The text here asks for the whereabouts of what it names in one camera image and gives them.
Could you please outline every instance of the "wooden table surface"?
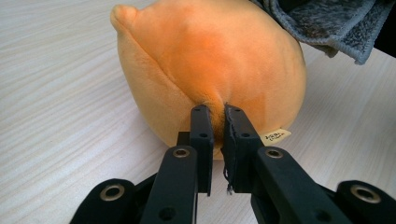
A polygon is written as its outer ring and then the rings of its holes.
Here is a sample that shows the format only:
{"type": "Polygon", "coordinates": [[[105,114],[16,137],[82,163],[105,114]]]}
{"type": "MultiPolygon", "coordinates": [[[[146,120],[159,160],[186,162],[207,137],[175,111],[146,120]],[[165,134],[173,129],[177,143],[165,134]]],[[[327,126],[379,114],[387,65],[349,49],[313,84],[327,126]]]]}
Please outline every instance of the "wooden table surface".
{"type": "MultiPolygon", "coordinates": [[[[167,147],[134,103],[109,22],[116,4],[150,2],[0,3],[0,223],[68,223],[102,181],[158,171],[167,147]]],[[[375,49],[360,66],[303,49],[304,105],[278,146],[323,186],[358,179],[396,198],[396,59],[375,49]]],[[[198,223],[256,223],[222,168],[198,223]]]]}

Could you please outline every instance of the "bolt hole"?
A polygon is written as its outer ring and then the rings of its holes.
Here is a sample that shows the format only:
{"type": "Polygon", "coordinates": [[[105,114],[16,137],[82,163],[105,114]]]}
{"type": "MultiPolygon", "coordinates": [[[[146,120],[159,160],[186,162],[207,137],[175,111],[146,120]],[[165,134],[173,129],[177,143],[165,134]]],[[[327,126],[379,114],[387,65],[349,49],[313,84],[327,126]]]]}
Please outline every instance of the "bolt hole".
{"type": "Polygon", "coordinates": [[[359,185],[354,185],[350,189],[352,194],[355,195],[355,197],[359,198],[362,201],[365,201],[367,203],[380,203],[381,198],[377,193],[374,191],[364,187],[364,186],[359,186],[359,185]]]}
{"type": "Polygon", "coordinates": [[[178,148],[175,151],[173,151],[173,155],[177,158],[184,158],[184,157],[188,157],[190,155],[190,152],[187,149],[178,148]]]}
{"type": "Polygon", "coordinates": [[[282,152],[280,152],[280,151],[278,151],[278,150],[276,150],[276,149],[267,149],[267,150],[265,151],[265,154],[266,154],[267,156],[271,157],[271,158],[274,158],[274,159],[279,159],[279,158],[282,158],[282,157],[283,157],[282,152]]]}
{"type": "Polygon", "coordinates": [[[125,188],[121,184],[109,185],[100,192],[100,198],[105,202],[116,201],[125,192],[125,188]]]}
{"type": "Polygon", "coordinates": [[[165,207],[163,210],[161,210],[159,217],[162,221],[170,221],[172,220],[176,215],[176,211],[172,207],[165,207]]]}
{"type": "Polygon", "coordinates": [[[318,221],[321,221],[321,222],[330,222],[330,221],[332,221],[332,217],[329,215],[329,213],[327,213],[327,212],[325,212],[323,210],[319,210],[319,209],[315,210],[314,215],[315,215],[315,218],[318,221]]]}
{"type": "Polygon", "coordinates": [[[114,197],[114,196],[116,196],[118,193],[120,193],[120,189],[118,189],[118,188],[108,189],[108,190],[106,191],[106,196],[107,196],[107,197],[114,197]]]}

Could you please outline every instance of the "stuffed animal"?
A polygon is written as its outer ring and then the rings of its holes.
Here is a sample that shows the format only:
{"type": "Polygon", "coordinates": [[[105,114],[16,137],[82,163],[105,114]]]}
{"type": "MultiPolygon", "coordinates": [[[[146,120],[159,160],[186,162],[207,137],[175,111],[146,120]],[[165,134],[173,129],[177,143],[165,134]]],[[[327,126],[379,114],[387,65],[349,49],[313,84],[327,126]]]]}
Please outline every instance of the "stuffed animal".
{"type": "Polygon", "coordinates": [[[287,129],[302,105],[299,43],[248,0],[159,0],[115,6],[120,63],[148,126],[169,147],[210,110],[220,159],[224,105],[242,108],[261,137],[287,129]]]}

